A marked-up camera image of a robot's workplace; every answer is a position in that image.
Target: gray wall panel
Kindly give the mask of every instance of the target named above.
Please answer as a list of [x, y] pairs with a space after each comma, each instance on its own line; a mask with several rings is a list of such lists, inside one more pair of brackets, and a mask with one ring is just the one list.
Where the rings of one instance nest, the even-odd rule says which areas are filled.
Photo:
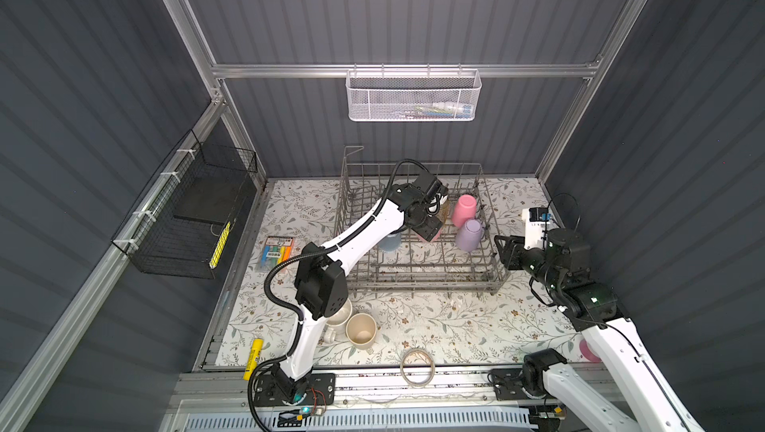
[[765, 408], [763, 25], [765, 0], [650, 0], [547, 182], [712, 431]]
[[272, 177], [339, 174], [343, 146], [362, 161], [473, 161], [488, 173], [533, 173], [577, 93], [578, 79], [487, 79], [467, 122], [357, 122], [341, 79], [230, 79]]
[[[210, 99], [161, 0], [0, 0], [0, 24], [3, 396]], [[27, 430], [153, 430], [222, 280], [129, 268]]]
[[190, 0], [219, 63], [582, 63], [625, 0]]

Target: dish rack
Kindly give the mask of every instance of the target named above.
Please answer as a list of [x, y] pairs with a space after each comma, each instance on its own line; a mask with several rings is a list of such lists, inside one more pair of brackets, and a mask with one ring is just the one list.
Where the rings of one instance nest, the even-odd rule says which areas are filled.
[[[343, 155], [334, 235], [354, 224], [382, 195], [395, 165], [352, 163], [349, 157], [363, 147], [346, 147]], [[510, 272], [499, 262], [491, 241], [499, 228], [480, 163], [423, 163], [449, 188], [451, 213], [457, 199], [472, 195], [477, 201], [476, 218], [484, 225], [481, 245], [470, 253], [454, 245], [457, 227], [448, 219], [433, 242], [414, 232], [402, 233], [401, 245], [392, 252], [373, 247], [347, 276], [350, 291], [472, 291], [496, 293]], [[413, 181], [420, 169], [403, 164], [396, 183]]]

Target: yellow highlighter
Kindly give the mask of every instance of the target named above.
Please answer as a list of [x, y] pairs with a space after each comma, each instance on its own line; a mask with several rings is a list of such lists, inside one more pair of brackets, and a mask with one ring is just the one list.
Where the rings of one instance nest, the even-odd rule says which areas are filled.
[[253, 374], [255, 366], [258, 365], [258, 357], [260, 357], [260, 350], [263, 349], [263, 340], [256, 339], [253, 341], [253, 347], [249, 350], [249, 359], [247, 359], [247, 369], [244, 370], [244, 377], [242, 379], [248, 381], [249, 377]]

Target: pink cup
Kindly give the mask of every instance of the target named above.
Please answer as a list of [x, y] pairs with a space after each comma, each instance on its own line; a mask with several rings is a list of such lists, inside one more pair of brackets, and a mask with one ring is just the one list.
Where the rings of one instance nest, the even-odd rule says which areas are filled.
[[451, 222], [458, 228], [462, 228], [468, 219], [476, 217], [476, 207], [478, 201], [470, 195], [462, 195], [454, 205], [454, 213], [451, 215]]

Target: table surface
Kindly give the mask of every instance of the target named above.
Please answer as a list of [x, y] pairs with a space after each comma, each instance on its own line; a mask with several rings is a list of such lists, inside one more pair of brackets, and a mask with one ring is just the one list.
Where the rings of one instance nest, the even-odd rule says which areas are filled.
[[[521, 210], [546, 206], [534, 178], [486, 178], [482, 192], [491, 197], [500, 234], [523, 235]], [[292, 255], [309, 242], [332, 238], [338, 179], [288, 179], [274, 184], [263, 224], [247, 266], [217, 365], [244, 367], [255, 338], [263, 339], [263, 359], [287, 347], [294, 314], [265, 298], [267, 271], [258, 263], [268, 236], [295, 236]], [[294, 302], [292, 285], [297, 264], [280, 271], [273, 292]], [[355, 312], [367, 312], [378, 325], [374, 345], [355, 349], [347, 339], [320, 342], [319, 365], [397, 365], [405, 350], [422, 347], [437, 364], [518, 362], [529, 352], [553, 348], [570, 361], [586, 361], [579, 352], [581, 334], [555, 308], [544, 307], [529, 292], [524, 271], [514, 271], [500, 292], [488, 293], [358, 293], [350, 295]], [[539, 284], [537, 291], [544, 297]]]

